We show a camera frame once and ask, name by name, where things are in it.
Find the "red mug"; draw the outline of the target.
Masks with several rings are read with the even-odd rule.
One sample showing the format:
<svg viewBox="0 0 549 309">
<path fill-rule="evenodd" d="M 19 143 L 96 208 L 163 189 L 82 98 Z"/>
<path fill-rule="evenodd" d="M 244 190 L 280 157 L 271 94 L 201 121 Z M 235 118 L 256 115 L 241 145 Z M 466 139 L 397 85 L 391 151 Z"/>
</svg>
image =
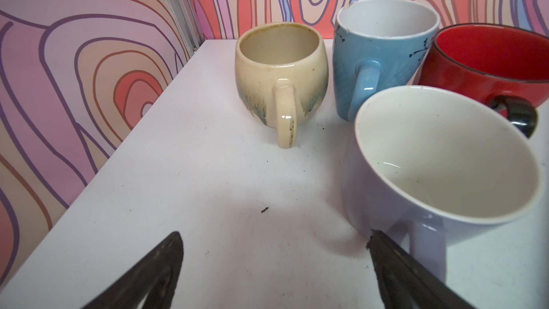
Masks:
<svg viewBox="0 0 549 309">
<path fill-rule="evenodd" d="M 418 83 L 476 100 L 531 137 L 538 125 L 536 110 L 548 99 L 548 38 L 497 24 L 443 28 Z"/>
</svg>

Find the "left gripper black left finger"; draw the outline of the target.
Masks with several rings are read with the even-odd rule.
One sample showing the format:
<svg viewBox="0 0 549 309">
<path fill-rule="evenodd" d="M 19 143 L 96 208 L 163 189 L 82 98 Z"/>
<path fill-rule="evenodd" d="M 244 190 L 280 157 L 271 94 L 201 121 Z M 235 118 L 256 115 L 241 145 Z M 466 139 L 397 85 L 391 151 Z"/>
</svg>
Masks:
<svg viewBox="0 0 549 309">
<path fill-rule="evenodd" d="M 183 259 L 183 239 L 174 231 L 84 307 L 170 308 Z"/>
</svg>

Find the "light blue mug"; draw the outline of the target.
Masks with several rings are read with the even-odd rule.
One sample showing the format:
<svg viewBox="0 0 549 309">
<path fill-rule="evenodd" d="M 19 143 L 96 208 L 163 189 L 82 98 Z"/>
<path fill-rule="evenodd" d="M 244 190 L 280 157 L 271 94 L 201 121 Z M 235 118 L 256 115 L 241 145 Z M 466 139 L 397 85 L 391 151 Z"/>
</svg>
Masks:
<svg viewBox="0 0 549 309">
<path fill-rule="evenodd" d="M 359 0 L 343 7 L 333 38 L 337 114 L 352 122 L 368 98 L 407 84 L 440 23 L 436 10 L 412 0 Z"/>
</svg>

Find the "beige speckled mug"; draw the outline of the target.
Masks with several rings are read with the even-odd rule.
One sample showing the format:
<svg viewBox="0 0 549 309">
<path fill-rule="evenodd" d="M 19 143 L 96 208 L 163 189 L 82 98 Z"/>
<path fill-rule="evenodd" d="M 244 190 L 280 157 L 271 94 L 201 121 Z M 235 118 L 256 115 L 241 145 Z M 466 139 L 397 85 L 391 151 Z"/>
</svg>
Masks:
<svg viewBox="0 0 549 309">
<path fill-rule="evenodd" d="M 237 92 L 247 110 L 277 131 L 290 149 L 297 128 L 316 113 L 329 81 L 321 34 L 295 22 L 265 24 L 246 31 L 235 47 Z"/>
</svg>

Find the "purple mug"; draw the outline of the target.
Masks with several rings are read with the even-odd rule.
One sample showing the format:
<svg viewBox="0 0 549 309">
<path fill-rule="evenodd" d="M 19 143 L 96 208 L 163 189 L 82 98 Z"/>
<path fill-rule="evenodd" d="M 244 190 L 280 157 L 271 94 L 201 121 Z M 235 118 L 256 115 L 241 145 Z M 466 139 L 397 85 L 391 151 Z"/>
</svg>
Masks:
<svg viewBox="0 0 549 309">
<path fill-rule="evenodd" d="M 449 245 L 525 216 L 547 182 L 527 137 L 503 116 L 423 86 L 370 97 L 342 167 L 350 224 L 365 237 L 408 237 L 411 256 L 440 280 Z"/>
</svg>

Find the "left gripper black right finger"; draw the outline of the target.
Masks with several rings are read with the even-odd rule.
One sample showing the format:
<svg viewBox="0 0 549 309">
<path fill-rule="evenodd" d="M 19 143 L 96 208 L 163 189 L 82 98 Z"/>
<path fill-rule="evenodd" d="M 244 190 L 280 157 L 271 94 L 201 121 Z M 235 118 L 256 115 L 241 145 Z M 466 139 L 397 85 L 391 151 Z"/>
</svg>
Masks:
<svg viewBox="0 0 549 309">
<path fill-rule="evenodd" d="M 373 230 L 367 249 L 386 308 L 473 309 L 383 231 Z"/>
</svg>

